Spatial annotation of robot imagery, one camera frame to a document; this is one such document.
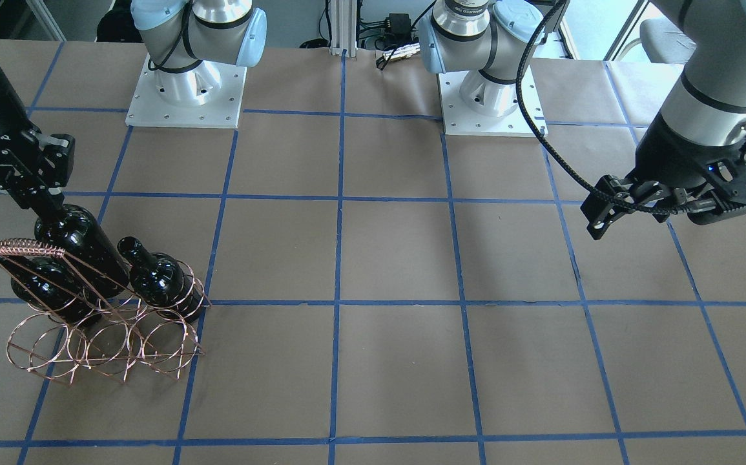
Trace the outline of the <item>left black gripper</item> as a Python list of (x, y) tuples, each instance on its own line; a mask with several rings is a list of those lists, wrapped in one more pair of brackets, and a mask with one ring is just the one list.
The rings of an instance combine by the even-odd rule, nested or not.
[[(677, 135), (666, 123), (651, 123), (636, 149), (630, 178), (603, 176), (595, 188), (621, 202), (659, 208), (682, 206), (692, 198), (692, 223), (708, 225), (746, 214), (746, 130), (730, 145), (698, 145)], [(634, 212), (588, 195), (581, 204), (591, 238), (600, 240), (619, 218)]]

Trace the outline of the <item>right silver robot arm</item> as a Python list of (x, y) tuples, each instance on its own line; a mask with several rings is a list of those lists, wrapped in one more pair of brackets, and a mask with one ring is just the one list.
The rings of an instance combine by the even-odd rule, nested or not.
[(68, 134), (42, 133), (30, 121), (0, 66), (0, 191), (40, 218), (62, 215), (75, 142)]

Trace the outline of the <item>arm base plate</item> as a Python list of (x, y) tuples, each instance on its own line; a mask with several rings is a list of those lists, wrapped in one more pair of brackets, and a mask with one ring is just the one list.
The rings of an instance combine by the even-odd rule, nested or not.
[(143, 64), (125, 123), (161, 129), (237, 129), (248, 68), (201, 62), (170, 74)]
[(475, 70), (437, 74), (437, 80), (446, 135), (534, 138), (514, 85), (493, 83)]

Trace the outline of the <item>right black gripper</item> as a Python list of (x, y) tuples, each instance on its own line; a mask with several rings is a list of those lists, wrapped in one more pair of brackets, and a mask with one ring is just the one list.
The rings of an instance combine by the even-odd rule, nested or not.
[(0, 136), (0, 191), (22, 209), (61, 214), (62, 188), (74, 170), (76, 141), (69, 134), (44, 134), (37, 127)]

